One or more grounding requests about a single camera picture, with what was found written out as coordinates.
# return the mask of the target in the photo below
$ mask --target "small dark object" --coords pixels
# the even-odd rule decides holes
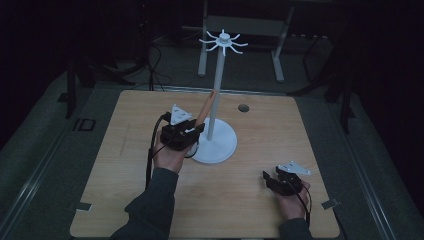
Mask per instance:
[[[267,188],[282,196],[292,196],[302,191],[302,180],[296,174],[288,173],[278,167],[275,168],[278,174],[278,180],[271,178],[267,172],[262,172]]]
[[[249,106],[247,106],[246,104],[240,104],[238,109],[240,110],[240,112],[248,112],[250,110]]]
[[[174,150],[184,150],[199,140],[200,133],[202,133],[205,128],[204,123],[194,127],[195,123],[196,119],[191,121],[187,120],[177,125],[168,124],[164,126],[162,128],[160,141]]]

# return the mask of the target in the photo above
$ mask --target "wooden table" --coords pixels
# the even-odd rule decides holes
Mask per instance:
[[[122,92],[71,226],[74,237],[107,237],[128,220],[125,206],[144,190],[147,150],[160,115],[173,104],[197,116],[209,93]],[[239,104],[250,111],[242,113]],[[291,97],[221,94],[217,118],[233,127],[235,153],[218,164],[186,159],[175,194],[172,238],[271,238],[283,221],[262,171],[295,161],[312,171],[310,230],[336,237],[339,228],[296,102]]]

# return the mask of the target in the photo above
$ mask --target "gray sleeve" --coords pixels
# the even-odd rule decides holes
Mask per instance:
[[[279,227],[280,238],[282,240],[311,240],[311,232],[305,219],[295,218],[288,220]]]

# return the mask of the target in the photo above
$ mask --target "black robotic gripper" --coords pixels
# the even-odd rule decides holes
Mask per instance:
[[[282,196],[292,196],[302,191],[302,180],[295,174],[289,173],[275,167],[278,174],[278,180],[263,171],[262,175],[266,181],[266,187]]]

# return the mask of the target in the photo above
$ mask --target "human hand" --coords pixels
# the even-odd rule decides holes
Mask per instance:
[[[183,167],[184,157],[191,146],[182,151],[175,151],[165,146],[160,141],[161,133],[162,131],[158,131],[156,135],[156,144],[153,148],[153,154],[156,153],[153,157],[155,168],[166,168],[178,174]]]
[[[306,206],[308,206],[309,199],[307,196],[307,190],[311,187],[311,184],[302,180],[304,188],[299,193],[300,198],[303,200]],[[296,195],[292,196],[281,196],[280,194],[274,192],[275,197],[277,198],[278,206],[283,217],[286,220],[294,218],[304,218],[305,217],[305,208],[300,202],[299,198]]]

